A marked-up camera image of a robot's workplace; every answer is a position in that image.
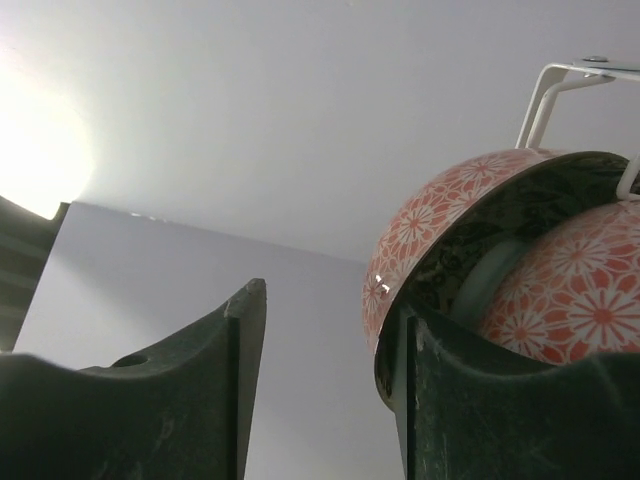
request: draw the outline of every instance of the gray wall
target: gray wall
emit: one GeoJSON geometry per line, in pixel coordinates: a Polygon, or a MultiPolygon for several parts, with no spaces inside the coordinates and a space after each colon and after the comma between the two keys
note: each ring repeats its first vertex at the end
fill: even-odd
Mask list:
{"type": "Polygon", "coordinates": [[[74,204],[16,345],[110,365],[220,305],[252,277],[268,318],[248,480],[402,478],[392,414],[360,327],[364,265],[74,204]]]}

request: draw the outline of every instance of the floral patterned bowl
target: floral patterned bowl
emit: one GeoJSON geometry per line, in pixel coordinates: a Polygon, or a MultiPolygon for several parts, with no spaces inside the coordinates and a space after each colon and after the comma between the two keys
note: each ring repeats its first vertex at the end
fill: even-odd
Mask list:
{"type": "Polygon", "coordinates": [[[378,241],[362,292],[385,403],[390,406],[395,355],[389,313],[403,292],[449,315],[467,276],[496,245],[533,243],[563,221],[614,201],[627,163],[604,152],[504,150],[450,168],[412,196],[378,241]]]}
{"type": "Polygon", "coordinates": [[[589,210],[542,237],[498,288],[480,334],[555,365],[640,351],[640,203],[589,210]]]}

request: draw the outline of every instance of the white metal bracket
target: white metal bracket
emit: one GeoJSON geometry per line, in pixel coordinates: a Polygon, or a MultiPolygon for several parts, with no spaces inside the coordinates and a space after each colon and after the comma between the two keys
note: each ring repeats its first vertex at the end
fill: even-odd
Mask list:
{"type": "Polygon", "coordinates": [[[610,83],[616,79],[640,82],[640,64],[593,56],[575,60],[572,64],[552,63],[544,67],[533,91],[516,148],[540,146],[560,92],[610,83]],[[565,81],[569,72],[581,73],[584,78],[565,81]]]}

